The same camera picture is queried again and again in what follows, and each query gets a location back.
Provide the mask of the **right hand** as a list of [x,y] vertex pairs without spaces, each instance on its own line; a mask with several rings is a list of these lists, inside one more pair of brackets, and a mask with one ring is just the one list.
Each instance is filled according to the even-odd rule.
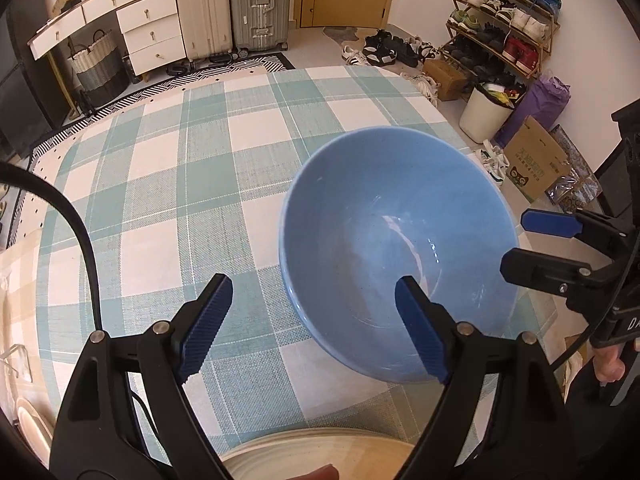
[[626,366],[620,356],[624,345],[616,344],[602,348],[593,348],[593,368],[597,380],[601,384],[612,384],[618,382],[625,374]]

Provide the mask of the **left hand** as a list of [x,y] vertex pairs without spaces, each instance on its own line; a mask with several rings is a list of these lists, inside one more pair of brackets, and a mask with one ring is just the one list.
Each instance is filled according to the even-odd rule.
[[338,470],[332,464],[327,464],[308,474],[301,474],[288,480],[338,480],[339,478]]

